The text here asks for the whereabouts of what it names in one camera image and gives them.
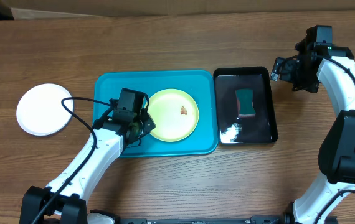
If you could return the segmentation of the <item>yellow plate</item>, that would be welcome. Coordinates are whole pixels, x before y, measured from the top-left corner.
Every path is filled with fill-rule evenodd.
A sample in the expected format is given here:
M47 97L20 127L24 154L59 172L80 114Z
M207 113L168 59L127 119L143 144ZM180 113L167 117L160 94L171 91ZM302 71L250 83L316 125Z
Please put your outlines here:
M192 96L182 90L165 89L149 98L148 113L156 127L150 134L164 142L187 138L199 122L199 108Z

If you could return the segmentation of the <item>green scrub sponge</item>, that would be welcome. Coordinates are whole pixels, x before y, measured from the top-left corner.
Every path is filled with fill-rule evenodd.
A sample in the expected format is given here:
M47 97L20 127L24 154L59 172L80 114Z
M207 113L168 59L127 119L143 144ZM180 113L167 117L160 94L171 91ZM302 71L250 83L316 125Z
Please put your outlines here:
M253 90L238 89L235 91L237 99L238 119L255 116L253 107Z

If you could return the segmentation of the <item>white plate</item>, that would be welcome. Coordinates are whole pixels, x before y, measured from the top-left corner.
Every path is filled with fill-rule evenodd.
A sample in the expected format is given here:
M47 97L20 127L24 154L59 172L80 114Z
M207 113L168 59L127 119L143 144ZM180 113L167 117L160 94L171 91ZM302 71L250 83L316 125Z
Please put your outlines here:
M68 90L60 85L45 83L27 91L16 108L18 125L34 136L48 136L63 129L71 120L73 101Z

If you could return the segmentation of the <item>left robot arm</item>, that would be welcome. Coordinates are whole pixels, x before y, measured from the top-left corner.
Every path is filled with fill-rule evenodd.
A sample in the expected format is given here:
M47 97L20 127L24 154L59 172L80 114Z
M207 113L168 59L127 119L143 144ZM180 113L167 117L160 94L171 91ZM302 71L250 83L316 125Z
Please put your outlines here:
M87 201L108 167L129 146L139 146L155 123L146 93L124 88L108 109L85 127L90 137L69 166L44 188L30 187L22 199L20 223L119 223L118 216L87 211Z

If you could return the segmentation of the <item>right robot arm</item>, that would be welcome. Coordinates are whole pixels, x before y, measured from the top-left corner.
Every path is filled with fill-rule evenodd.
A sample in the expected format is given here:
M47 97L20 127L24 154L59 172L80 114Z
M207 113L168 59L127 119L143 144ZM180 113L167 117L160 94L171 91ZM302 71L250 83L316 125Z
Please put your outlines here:
M316 93L323 85L336 120L319 149L319 174L278 222L337 223L330 213L345 197L355 194L354 55L349 47L334 45L332 27L322 25L307 29L295 50L295 56L276 58L270 78L292 83L293 91Z

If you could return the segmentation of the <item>teal plastic tray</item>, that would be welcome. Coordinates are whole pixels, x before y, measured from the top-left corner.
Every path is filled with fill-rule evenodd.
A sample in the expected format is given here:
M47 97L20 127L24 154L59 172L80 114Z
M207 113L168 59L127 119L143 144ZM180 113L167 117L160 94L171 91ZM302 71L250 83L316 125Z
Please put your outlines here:
M122 88L142 91L148 96L163 89L182 90L197 103L199 122L192 134L177 142L164 142L147 135L140 146L134 144L125 149L121 158L203 155L212 153L217 147L219 137L214 82L209 72L165 70L105 73L95 83L94 99L103 102L117 99Z

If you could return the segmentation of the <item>black water tray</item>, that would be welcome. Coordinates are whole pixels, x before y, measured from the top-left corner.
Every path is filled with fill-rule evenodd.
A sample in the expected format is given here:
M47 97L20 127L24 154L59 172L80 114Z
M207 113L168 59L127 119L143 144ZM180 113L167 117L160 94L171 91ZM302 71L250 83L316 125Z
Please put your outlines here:
M268 70L218 68L213 73L219 142L224 145L271 144L278 139ZM255 116L238 119L238 89L253 90Z

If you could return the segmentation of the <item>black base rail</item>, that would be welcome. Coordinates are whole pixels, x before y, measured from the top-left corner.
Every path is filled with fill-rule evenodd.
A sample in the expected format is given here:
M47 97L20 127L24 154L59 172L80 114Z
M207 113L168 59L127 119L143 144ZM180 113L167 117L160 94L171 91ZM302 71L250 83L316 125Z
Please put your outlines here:
M211 218L211 219L162 219L147 220L145 218L121 218L116 223L119 224L279 224L281 217L272 216L252 216L250 218Z

